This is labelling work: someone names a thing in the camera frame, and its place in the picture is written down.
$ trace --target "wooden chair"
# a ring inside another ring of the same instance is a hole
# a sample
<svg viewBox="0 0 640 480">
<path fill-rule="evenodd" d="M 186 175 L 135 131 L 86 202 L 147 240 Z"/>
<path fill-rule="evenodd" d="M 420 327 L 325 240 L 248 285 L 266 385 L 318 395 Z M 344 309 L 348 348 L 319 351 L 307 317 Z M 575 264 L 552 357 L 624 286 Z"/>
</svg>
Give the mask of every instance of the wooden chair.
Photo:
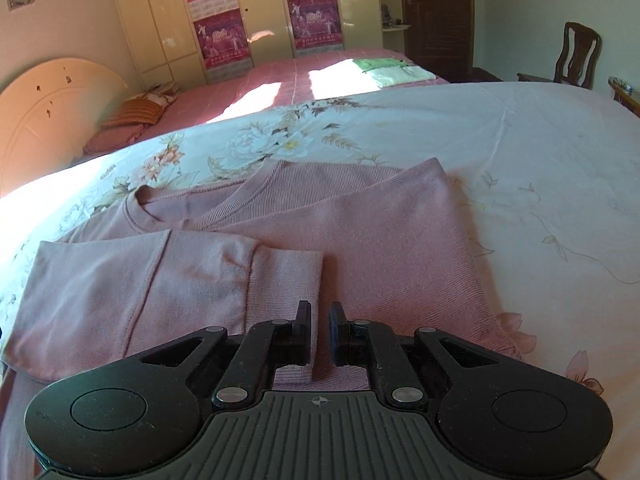
<svg viewBox="0 0 640 480">
<path fill-rule="evenodd" d="M 564 65 L 569 57 L 569 30 L 574 32 L 574 53 L 569 60 L 567 73 L 564 75 Z M 587 61 L 587 56 L 594 42 L 596 46 L 589 57 L 584 81 L 580 85 L 579 80 L 582 75 L 582 69 L 584 68 L 584 63 Z M 562 53 L 556 63 L 556 74 L 554 75 L 553 81 L 545 77 L 521 73 L 518 74 L 518 81 L 566 83 L 591 90 L 591 88 L 593 88 L 593 75 L 596 70 L 596 61 L 598 60 L 601 49 L 602 38 L 595 30 L 585 27 L 580 23 L 566 22 L 564 24 L 564 45 L 562 46 Z"/>
</svg>

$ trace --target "pink sweater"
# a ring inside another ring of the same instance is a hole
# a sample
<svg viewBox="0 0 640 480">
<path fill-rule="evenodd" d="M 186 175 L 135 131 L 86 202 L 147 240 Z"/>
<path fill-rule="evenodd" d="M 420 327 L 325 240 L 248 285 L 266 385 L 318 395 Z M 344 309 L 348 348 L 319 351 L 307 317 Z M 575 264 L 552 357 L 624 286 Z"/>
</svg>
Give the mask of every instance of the pink sweater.
<svg viewBox="0 0 640 480">
<path fill-rule="evenodd" d="M 381 166 L 294 164 L 267 159 L 260 170 L 244 182 L 181 192 L 143 186 L 123 202 L 92 217 L 61 242 L 73 245 L 121 238 L 131 241 L 154 233 L 153 236 L 159 236 L 169 230 L 235 235 L 256 240 L 256 244 L 260 240 L 274 250 L 314 251 L 302 253 L 309 257 L 324 254 L 318 315 L 314 320 L 318 355 L 313 381 L 293 385 L 293 388 L 367 387 L 364 370 L 335 368 L 330 364 L 327 312 L 334 300 L 342 301 L 350 319 L 385 322 L 396 333 L 411 334 L 419 326 L 436 326 L 495 351 L 517 355 L 486 304 L 456 205 L 436 159 L 405 171 Z M 290 297 L 294 307 L 299 299 L 306 299 L 300 298 L 300 291 L 295 290 L 295 281 L 300 275 L 295 266 L 311 268 L 312 265 L 309 267 L 308 260 L 304 264 L 292 260 L 291 265 L 290 277 L 275 273 L 273 283 L 277 286 L 272 289 L 281 291 L 280 297 L 287 301 Z M 180 280 L 174 285 L 179 290 Z M 82 348 L 89 341 L 108 358 L 122 352 L 122 338 L 114 340 L 99 329 L 107 316 L 105 304 L 110 305 L 110 322 L 126 325 L 122 320 L 130 309 L 111 301 L 116 294 L 113 289 L 117 287 L 105 289 L 105 300 L 100 308 L 92 310 L 92 321 L 88 323 L 94 329 L 91 340 L 83 333 L 77 338 L 69 333 L 64 336 L 66 347 L 78 350 L 79 356 L 86 355 Z M 139 350 L 157 340 L 170 340 L 194 330 L 194 320 L 202 323 L 207 318 L 198 316 L 201 308 L 198 305 L 196 302 L 187 316 L 173 317 L 171 323 L 160 322 L 162 316 L 149 309 L 149 315 L 140 316 L 135 323 L 129 349 Z M 57 322 L 62 326 L 64 321 L 50 311 L 46 302 L 40 304 L 37 313 L 34 308 L 29 313 L 24 301 L 21 304 L 18 316 L 23 316 L 25 310 L 25 319 L 36 326 L 29 330 L 23 326 L 17 334 L 14 330 L 4 360 L 31 377 L 42 379 L 47 377 L 47 366 L 51 364 L 47 347 L 55 348 L 52 340 L 58 335 L 40 339 L 42 348 L 36 350 L 38 340 L 30 336 L 30 331 L 38 333 L 41 317 L 47 324 Z M 241 329 L 268 314 L 247 308 L 246 303 L 243 310 L 244 323 L 235 325 Z M 86 365 L 89 361 L 95 363 L 96 359 L 81 358 L 80 364 Z M 64 369 L 58 373 L 68 374 L 78 368 L 69 362 L 61 365 Z M 20 384 L 20 388 L 24 396 L 30 392 L 24 384 Z M 15 409 L 24 412 L 27 402 L 15 398 Z M 8 442 L 2 438 L 4 431 L 3 424 L 0 446 L 3 441 Z"/>
<path fill-rule="evenodd" d="M 210 325 L 244 333 L 292 319 L 295 298 L 317 313 L 322 253 L 270 249 L 241 235 L 164 230 L 79 243 L 42 242 L 2 357 L 0 478 L 38 472 L 24 412 L 47 383 Z M 278 370 L 307 384 L 311 367 Z"/>
</svg>

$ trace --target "bed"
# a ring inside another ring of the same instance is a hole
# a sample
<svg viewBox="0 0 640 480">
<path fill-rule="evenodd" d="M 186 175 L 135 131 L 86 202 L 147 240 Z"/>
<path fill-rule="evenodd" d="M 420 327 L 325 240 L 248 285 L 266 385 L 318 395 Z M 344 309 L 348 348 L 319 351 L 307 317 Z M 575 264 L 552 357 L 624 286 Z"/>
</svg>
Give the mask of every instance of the bed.
<svg viewBox="0 0 640 480">
<path fill-rule="evenodd" d="M 497 320 L 524 360 L 594 390 L 614 417 L 599 471 L 640 476 L 640 122 L 571 86 L 443 84 L 314 98 L 179 129 L 0 199 L 6 340 L 41 240 L 141 184 L 252 174 L 267 158 L 441 161 Z"/>
<path fill-rule="evenodd" d="M 126 144 L 142 142 L 197 124 L 221 121 L 313 99 L 369 92 L 377 89 L 375 83 L 350 63 L 351 59 L 363 58 L 394 58 L 409 62 L 405 56 L 391 50 L 358 48 L 265 63 L 252 69 L 245 76 L 178 94 L 175 103 L 167 108 L 157 124 L 147 125 L 135 136 L 130 135 L 130 127 L 110 130 L 108 135 L 115 141 L 114 146 L 119 149 Z M 443 78 L 433 76 L 432 79 L 404 86 L 447 83 Z M 76 158 L 73 164 L 112 151 L 115 149 L 85 149 L 85 156 Z"/>
</svg>

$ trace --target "chair backrest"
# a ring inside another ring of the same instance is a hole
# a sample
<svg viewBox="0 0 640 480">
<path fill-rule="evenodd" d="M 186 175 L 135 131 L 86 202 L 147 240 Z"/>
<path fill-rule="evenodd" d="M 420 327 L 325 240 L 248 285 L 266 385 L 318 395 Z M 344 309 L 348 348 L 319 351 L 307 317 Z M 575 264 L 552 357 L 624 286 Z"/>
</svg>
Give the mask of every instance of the chair backrest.
<svg viewBox="0 0 640 480">
<path fill-rule="evenodd" d="M 574 32 L 574 53 L 569 60 L 566 75 L 564 75 L 564 66 L 569 57 L 569 30 Z M 580 85 L 578 81 L 580 80 L 582 69 L 584 69 L 584 63 L 587 61 L 587 56 L 589 55 L 594 42 L 596 46 L 593 49 L 591 56 L 589 56 L 587 70 L 584 73 L 584 81 Z M 562 53 L 556 63 L 556 75 L 554 76 L 554 82 L 569 83 L 574 86 L 588 88 L 589 90 L 593 88 L 593 75 L 596 70 L 596 61 L 598 60 L 601 49 L 602 38 L 595 30 L 585 27 L 580 23 L 566 22 L 564 24 L 564 44 L 562 46 Z"/>
</svg>

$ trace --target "white headboard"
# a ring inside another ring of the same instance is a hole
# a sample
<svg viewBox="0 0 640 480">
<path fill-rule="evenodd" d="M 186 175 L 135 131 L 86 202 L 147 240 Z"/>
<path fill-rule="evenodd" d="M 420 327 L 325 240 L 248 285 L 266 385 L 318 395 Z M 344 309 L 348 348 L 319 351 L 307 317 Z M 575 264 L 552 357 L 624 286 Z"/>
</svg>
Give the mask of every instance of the white headboard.
<svg viewBox="0 0 640 480">
<path fill-rule="evenodd" d="M 0 94 L 0 197 L 66 168 L 129 93 L 107 68 L 84 59 L 41 63 Z"/>
</svg>

